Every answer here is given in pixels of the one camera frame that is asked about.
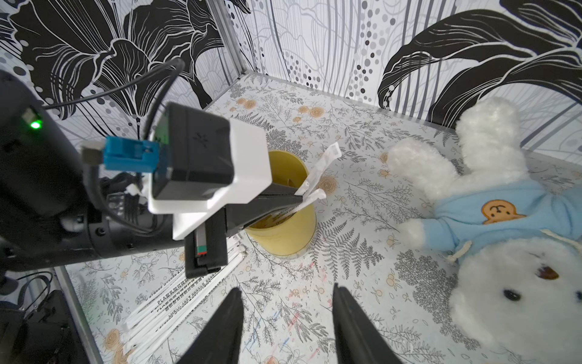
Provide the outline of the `white straw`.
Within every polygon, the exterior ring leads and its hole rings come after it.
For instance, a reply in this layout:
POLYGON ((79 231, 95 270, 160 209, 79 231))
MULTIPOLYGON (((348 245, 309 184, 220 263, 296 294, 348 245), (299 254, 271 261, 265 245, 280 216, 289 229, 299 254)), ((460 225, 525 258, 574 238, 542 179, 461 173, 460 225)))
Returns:
POLYGON ((195 286, 178 304, 155 318, 145 318, 128 332, 124 330, 122 341, 130 363, 146 363, 148 358, 161 346, 170 334, 184 321, 203 300, 224 280, 246 257, 246 248, 241 236, 235 235, 227 240, 228 264, 219 272, 205 275, 202 282, 195 286))
POLYGON ((179 271, 138 305, 125 320, 124 330, 128 332, 144 318, 153 319, 160 313, 167 312, 201 282, 202 278, 186 278, 184 270, 179 271))

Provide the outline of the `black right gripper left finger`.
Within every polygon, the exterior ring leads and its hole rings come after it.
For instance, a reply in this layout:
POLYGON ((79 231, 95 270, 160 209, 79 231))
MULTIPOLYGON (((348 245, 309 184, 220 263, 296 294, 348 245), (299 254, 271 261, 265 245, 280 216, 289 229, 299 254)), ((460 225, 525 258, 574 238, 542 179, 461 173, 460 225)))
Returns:
POLYGON ((238 363, 243 322, 242 291, 233 288, 177 363, 238 363))

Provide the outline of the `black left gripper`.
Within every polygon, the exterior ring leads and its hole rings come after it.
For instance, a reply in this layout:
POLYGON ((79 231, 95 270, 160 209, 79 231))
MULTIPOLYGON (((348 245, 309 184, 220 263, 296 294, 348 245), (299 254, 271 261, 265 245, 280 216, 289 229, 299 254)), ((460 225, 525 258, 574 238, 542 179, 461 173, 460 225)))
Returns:
POLYGON ((183 242, 185 253, 185 276, 199 278, 219 272, 228 264, 227 239, 257 221, 294 208, 303 201, 296 195, 295 187, 272 183, 266 190, 247 204, 228 204, 215 212, 183 242))

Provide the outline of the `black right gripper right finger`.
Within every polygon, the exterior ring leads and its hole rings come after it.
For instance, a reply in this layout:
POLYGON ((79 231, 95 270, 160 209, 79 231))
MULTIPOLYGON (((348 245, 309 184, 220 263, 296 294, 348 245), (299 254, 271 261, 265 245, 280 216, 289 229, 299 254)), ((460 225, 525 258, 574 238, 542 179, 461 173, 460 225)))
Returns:
POLYGON ((335 284, 332 301, 338 363, 402 363, 347 288, 335 284))

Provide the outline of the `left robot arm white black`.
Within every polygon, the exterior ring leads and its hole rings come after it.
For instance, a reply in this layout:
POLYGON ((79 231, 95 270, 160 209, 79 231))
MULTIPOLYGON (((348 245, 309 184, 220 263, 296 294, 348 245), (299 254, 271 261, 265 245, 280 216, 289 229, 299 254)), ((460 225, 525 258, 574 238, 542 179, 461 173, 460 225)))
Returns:
POLYGON ((227 264, 227 238, 302 202, 274 179, 265 130, 177 103, 151 140, 76 150, 28 87, 1 74, 1 270, 186 249, 195 278, 227 264))

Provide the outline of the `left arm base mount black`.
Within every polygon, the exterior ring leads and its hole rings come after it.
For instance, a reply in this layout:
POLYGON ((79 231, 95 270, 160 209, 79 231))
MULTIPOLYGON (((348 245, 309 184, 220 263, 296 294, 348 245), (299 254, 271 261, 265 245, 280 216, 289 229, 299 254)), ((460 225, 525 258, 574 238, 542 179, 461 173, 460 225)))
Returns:
POLYGON ((38 271, 19 278, 1 273, 2 363, 88 363, 65 296, 52 289, 54 275, 38 271))

